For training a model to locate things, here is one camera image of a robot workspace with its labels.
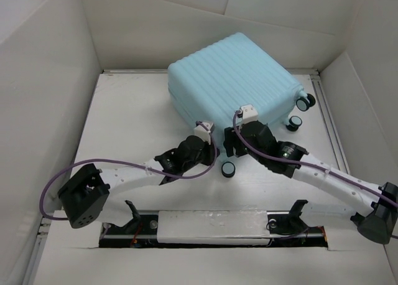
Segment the light blue hardshell suitcase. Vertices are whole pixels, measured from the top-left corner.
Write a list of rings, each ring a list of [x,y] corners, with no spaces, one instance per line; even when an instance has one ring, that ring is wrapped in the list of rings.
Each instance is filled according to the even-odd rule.
[[[253,105],[257,121],[269,129],[283,123],[296,131],[302,122],[291,115],[293,109],[307,111],[316,103],[297,79],[242,33],[170,64],[167,71],[170,99],[185,122],[214,123],[221,161],[228,158],[224,129],[234,125],[233,116],[241,106]]]

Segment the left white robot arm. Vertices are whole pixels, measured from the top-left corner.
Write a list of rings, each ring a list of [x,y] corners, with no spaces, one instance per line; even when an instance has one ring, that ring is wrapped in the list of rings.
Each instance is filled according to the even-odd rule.
[[[133,233],[141,216],[126,196],[128,191],[174,182],[197,165],[211,167],[219,154],[213,141],[189,136],[178,147],[138,167],[102,170],[93,163],[85,164],[58,191],[58,197],[74,229],[98,221]]]

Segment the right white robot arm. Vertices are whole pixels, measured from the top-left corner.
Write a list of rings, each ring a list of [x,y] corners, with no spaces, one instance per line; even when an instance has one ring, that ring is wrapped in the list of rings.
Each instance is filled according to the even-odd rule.
[[[397,223],[397,186],[377,185],[339,171],[304,147],[278,141],[268,125],[251,121],[224,129],[227,156],[250,155],[269,171],[322,190],[347,204],[342,214],[366,239],[386,245]]]

